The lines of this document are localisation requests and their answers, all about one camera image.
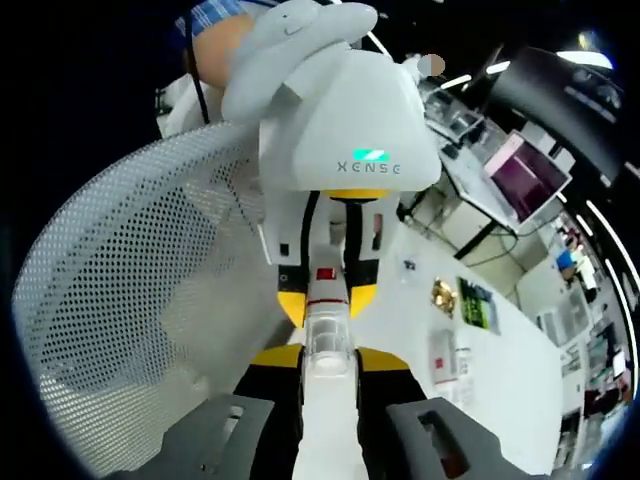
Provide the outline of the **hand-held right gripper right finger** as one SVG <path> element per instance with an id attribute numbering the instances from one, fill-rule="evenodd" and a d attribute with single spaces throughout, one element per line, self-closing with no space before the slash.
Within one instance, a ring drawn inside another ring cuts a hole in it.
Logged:
<path id="1" fill-rule="evenodd" d="M 428 398 L 399 357 L 361 347 L 358 441 L 371 479 L 521 479 L 491 431 Z"/>

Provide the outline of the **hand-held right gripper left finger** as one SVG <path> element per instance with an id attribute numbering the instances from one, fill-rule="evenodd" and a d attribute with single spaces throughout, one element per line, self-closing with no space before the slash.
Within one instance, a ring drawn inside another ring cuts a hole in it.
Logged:
<path id="1" fill-rule="evenodd" d="M 234 391 L 165 434 L 163 479 L 290 479 L 302 439 L 302 360 L 290 344 L 260 352 Z"/>

